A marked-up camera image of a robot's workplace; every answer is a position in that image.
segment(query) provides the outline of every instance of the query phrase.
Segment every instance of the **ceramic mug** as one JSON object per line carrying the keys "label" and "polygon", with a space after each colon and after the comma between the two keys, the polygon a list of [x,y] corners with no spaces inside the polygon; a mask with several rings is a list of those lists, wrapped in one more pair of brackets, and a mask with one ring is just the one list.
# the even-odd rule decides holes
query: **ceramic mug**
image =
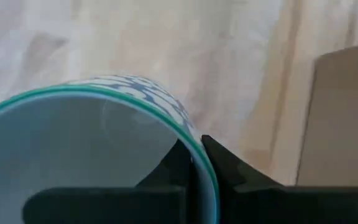
{"label": "ceramic mug", "polygon": [[51,187],[133,187],[176,140],[200,179],[202,223],[219,220],[218,182],[183,105],[160,85],[108,75],[36,89],[0,103],[0,223],[22,223]]}

